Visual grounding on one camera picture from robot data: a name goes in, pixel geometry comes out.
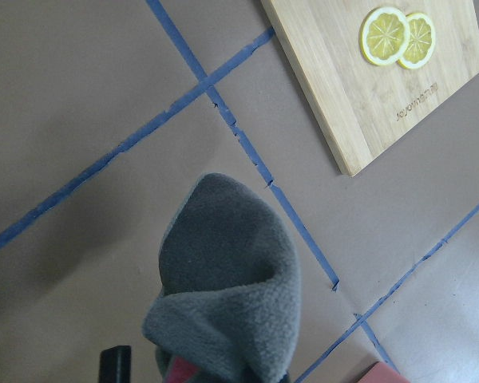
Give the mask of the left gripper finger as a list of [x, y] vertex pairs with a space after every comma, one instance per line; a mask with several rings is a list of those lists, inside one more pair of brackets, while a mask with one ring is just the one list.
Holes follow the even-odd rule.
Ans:
[[99, 383], [129, 383], [131, 346], [117, 345], [100, 353]]

